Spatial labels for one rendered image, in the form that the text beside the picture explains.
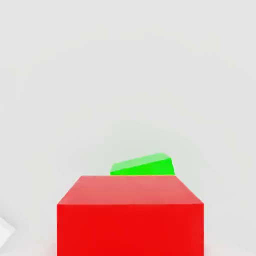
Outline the small green cube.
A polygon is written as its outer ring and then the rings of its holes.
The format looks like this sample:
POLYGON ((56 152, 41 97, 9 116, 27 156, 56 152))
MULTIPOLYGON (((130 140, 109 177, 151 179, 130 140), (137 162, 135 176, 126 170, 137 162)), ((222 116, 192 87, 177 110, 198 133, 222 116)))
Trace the small green cube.
POLYGON ((118 163, 110 170, 111 176, 175 176, 173 162, 165 153, 155 153, 118 163))

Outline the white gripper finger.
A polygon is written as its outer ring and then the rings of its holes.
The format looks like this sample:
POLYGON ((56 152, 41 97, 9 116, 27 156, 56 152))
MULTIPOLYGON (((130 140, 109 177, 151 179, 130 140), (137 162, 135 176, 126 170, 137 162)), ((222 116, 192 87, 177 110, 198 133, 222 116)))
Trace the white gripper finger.
POLYGON ((15 232, 15 228, 0 217, 0 249, 15 232))

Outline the small red cube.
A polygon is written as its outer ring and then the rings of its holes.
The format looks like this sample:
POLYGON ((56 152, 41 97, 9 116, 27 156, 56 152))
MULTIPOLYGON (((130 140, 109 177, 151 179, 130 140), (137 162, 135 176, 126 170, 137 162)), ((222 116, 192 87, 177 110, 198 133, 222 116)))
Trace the small red cube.
POLYGON ((204 256, 204 204, 174 175, 81 176, 57 204, 57 256, 204 256))

